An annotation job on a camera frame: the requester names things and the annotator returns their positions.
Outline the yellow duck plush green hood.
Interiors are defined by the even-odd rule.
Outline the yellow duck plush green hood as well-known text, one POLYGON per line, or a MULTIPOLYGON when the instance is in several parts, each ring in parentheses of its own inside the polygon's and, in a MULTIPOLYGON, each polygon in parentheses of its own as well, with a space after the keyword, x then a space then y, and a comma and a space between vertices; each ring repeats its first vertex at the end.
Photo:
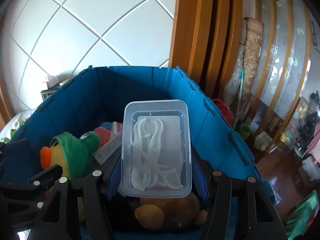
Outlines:
POLYGON ((93 154, 100 145, 99 135, 93 131, 80 138, 63 132, 52 138, 40 150, 40 164, 46 170, 54 165, 62 167, 62 175, 71 180, 86 177, 93 167, 93 154))

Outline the rolled patterned carpet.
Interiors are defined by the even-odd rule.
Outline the rolled patterned carpet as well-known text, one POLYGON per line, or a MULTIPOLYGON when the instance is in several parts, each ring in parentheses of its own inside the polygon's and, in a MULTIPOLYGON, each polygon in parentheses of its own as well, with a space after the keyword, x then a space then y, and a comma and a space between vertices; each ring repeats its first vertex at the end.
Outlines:
POLYGON ((256 18, 246 17, 246 39, 243 64, 240 77, 239 100, 237 114, 244 118, 251 97, 251 88, 258 70, 260 48, 263 41, 263 22, 256 18))

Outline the brown plush toy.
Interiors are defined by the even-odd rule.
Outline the brown plush toy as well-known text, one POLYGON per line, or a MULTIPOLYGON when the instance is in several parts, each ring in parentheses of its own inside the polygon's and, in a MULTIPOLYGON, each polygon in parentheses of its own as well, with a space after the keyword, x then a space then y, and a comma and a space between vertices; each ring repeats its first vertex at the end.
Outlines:
POLYGON ((140 198, 140 207, 135 210, 135 218, 147 229, 160 229, 164 223, 200 225, 207 216, 208 211, 200 209, 192 192, 183 198, 140 198))

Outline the wooden sliding door frame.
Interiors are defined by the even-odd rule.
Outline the wooden sliding door frame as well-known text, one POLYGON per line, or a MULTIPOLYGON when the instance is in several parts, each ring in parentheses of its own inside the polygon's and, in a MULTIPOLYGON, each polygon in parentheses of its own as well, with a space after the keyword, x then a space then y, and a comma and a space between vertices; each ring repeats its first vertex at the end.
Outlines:
POLYGON ((243 0, 176 0, 169 67, 181 67, 210 98, 223 97, 242 33, 243 0))

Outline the blue plastic storage crate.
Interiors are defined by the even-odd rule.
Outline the blue plastic storage crate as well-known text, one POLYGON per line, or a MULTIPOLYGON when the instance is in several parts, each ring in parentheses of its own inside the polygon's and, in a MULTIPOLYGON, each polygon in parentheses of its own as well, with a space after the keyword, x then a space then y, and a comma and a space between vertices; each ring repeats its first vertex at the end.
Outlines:
MULTIPOLYGON (((270 198, 271 188, 261 178, 242 137, 180 68, 117 66, 83 70, 41 103, 8 144, 1 144, 1 182, 26 184, 44 171, 40 150, 63 132, 77 138, 90 131, 99 135, 100 145, 93 154, 91 172, 100 170, 121 153, 125 107, 134 101, 152 100, 184 101, 188 106, 191 149, 195 148, 213 169, 231 178, 255 177, 270 198)), ((198 194, 193 182, 192 154, 191 171, 191 192, 197 196, 200 209, 208 211, 208 203, 198 194)), ((112 218, 110 228, 115 239, 200 239, 204 224, 164 223, 160 229, 144 228, 135 218, 140 198, 128 196, 121 189, 121 155, 119 175, 114 174, 110 179, 119 185, 110 192, 110 206, 106 209, 112 218)), ((236 207, 237 199, 232 198, 227 238, 234 236, 236 207)), ((9 239, 18 231, 30 233, 32 226, 21 230, 1 229, 1 239, 9 239)))

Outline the clear plastic floss pick box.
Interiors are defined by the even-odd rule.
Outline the clear plastic floss pick box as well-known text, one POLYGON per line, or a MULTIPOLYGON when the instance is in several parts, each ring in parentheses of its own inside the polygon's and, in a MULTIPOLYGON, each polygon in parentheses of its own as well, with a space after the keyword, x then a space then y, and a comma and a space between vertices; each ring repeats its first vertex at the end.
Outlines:
POLYGON ((184 101, 134 101, 125 107, 120 185, 126 195, 139 198, 183 198, 191 192, 190 126, 184 101))

